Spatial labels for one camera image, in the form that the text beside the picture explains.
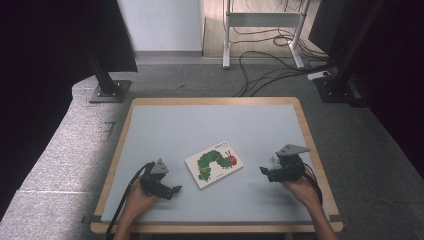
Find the metal frame base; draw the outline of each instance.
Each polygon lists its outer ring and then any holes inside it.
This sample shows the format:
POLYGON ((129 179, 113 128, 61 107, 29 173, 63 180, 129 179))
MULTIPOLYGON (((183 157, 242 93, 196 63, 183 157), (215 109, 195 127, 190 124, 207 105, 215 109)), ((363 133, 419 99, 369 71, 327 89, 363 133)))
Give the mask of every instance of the metal frame base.
POLYGON ((365 98, 358 92, 353 81, 350 81, 345 92, 331 92, 334 79, 320 78, 314 80, 321 101, 324 103, 348 103, 352 107, 367 107, 365 98))
POLYGON ((107 94, 102 92, 98 85, 91 96, 89 103, 121 103, 124 100, 127 90, 131 86, 130 80, 112 80, 115 85, 115 92, 107 94))

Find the children's book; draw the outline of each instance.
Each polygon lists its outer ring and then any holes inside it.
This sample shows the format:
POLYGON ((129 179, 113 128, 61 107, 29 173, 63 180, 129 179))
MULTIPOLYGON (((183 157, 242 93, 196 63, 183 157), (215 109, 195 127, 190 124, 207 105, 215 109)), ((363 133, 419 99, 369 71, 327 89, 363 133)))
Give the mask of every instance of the children's book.
POLYGON ((243 167, 227 141, 196 153, 185 161, 200 189, 243 167))

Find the hand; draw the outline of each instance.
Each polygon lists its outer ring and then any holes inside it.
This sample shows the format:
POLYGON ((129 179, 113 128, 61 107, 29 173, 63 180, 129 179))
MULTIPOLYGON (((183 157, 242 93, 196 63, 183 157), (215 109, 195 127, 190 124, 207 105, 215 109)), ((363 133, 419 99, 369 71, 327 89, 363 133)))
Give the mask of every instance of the hand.
MULTIPOLYGON (((314 178, 311 171, 306 168, 306 174, 314 178)), ((282 183, 286 186, 293 196, 302 203, 305 207, 321 207, 319 197, 312 184, 304 176, 301 176, 297 181, 285 181, 282 183)))
POLYGON ((137 178, 130 189, 121 218, 125 216, 134 220, 146 212, 156 199, 156 196, 147 196, 144 193, 140 184, 140 178, 137 178))
MULTIPOLYGON (((305 172, 314 178, 308 168, 306 168, 305 172)), ((312 223, 314 224, 315 233, 319 240, 339 239, 325 216, 317 192, 308 179, 302 176, 295 182, 287 181, 282 184, 290 189, 293 196, 308 210, 312 223)))
POLYGON ((115 240, 130 239, 131 225, 135 218, 146 212, 155 202, 156 196, 147 196, 140 185, 140 178, 135 180, 125 202, 119 219, 115 240))

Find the wooden frame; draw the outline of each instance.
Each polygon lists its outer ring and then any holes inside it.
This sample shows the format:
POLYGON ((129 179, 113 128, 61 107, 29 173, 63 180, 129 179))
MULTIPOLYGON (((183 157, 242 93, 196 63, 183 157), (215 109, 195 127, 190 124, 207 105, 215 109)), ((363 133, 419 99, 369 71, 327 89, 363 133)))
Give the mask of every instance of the wooden frame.
MULTIPOLYGON (((137 105, 286 105, 294 106, 300 127, 307 146, 311 149, 310 156, 315 169, 315 175, 320 183, 324 201, 327 205, 330 215, 330 224, 334 231, 339 232, 343 229, 339 211, 333 198, 330 186, 327 181, 324 169, 321 164, 317 149, 315 147, 311 132, 309 131, 305 115, 297 98, 293 97, 266 97, 266 98, 137 98, 134 99, 128 112, 115 155, 113 157, 109 172, 103 186, 93 221, 91 230, 95 233, 104 234, 109 223, 100 221, 103 214, 106 199, 109 195, 113 179, 115 177, 116 167, 120 158, 122 148, 131 122, 131 115, 134 106, 137 105)), ((301 224, 138 224, 132 229, 139 233, 284 233, 284 232, 314 232, 311 223, 301 224)))

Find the black curtain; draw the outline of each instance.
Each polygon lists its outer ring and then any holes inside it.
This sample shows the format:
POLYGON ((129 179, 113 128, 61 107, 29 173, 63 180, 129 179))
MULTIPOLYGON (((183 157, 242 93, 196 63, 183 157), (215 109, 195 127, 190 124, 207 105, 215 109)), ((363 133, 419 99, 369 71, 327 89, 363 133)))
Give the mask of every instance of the black curtain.
POLYGON ((84 46, 107 72, 137 72, 116 0, 0 4, 1 216, 66 114, 72 86, 93 75, 84 46))

